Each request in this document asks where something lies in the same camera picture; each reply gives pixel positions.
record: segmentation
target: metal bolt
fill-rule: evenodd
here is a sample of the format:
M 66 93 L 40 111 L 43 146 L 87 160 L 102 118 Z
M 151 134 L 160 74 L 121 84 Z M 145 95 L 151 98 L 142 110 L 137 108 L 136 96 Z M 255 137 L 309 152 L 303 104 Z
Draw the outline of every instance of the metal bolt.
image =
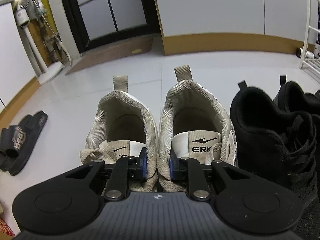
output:
M 206 197 L 209 197 L 209 192 L 206 191 L 206 190 L 196 190 L 193 195 L 196 197 L 196 198 L 206 198 Z
M 109 197 L 109 198 L 120 198 L 122 195 L 121 191 L 119 190 L 109 190 L 107 193 L 106 193 L 106 196 Z

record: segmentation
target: slide sandal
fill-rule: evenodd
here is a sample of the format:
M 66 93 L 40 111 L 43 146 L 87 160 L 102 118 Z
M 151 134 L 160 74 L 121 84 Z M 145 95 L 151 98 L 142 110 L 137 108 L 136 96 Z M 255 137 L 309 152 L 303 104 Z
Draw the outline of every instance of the slide sandal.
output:
M 0 136 L 0 169 L 18 174 L 26 165 L 48 116 L 39 111 L 25 116 L 18 125 L 3 128 Z

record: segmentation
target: shoe tongue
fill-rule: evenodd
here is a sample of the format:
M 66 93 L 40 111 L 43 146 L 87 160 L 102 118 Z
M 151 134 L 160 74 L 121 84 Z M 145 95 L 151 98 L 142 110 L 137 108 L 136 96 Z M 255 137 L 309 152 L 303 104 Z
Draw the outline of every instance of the shoe tongue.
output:
M 141 149 L 146 147 L 145 143 L 129 140 L 112 141 L 108 144 L 118 157 L 123 155 L 139 157 Z
M 171 146 L 178 158 L 195 158 L 201 164 L 204 164 L 207 156 L 212 151 L 212 147 L 219 142 L 221 142 L 220 133 L 197 130 L 175 135 L 172 138 Z M 220 159 L 220 152 L 214 153 L 214 159 Z

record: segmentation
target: door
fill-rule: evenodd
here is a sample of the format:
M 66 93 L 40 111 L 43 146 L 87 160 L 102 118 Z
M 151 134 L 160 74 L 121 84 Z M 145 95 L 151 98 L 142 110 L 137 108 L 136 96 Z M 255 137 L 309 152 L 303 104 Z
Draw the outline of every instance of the door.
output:
M 62 0 L 79 52 L 160 32 L 154 0 Z

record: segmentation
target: white shelf rack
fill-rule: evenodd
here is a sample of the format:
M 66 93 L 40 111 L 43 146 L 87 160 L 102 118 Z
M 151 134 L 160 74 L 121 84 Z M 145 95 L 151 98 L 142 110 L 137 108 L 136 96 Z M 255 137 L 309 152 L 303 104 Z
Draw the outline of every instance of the white shelf rack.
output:
M 313 30 L 313 31 L 316 31 L 316 32 L 320 33 L 319 29 L 310 26 L 311 0 L 308 0 L 307 9 L 308 9 L 308 12 L 307 12 L 306 34 L 305 34 L 305 37 L 304 37 L 303 51 L 302 51 L 302 54 L 301 54 L 301 60 L 300 60 L 299 68 L 302 69 L 304 66 L 308 66 L 309 68 L 312 68 L 320 76 L 320 59 L 318 59 L 318 58 L 313 58 L 313 59 L 307 58 L 306 59 L 306 53 L 307 53 L 308 44 L 309 44 L 309 33 L 310 33 L 310 30 Z

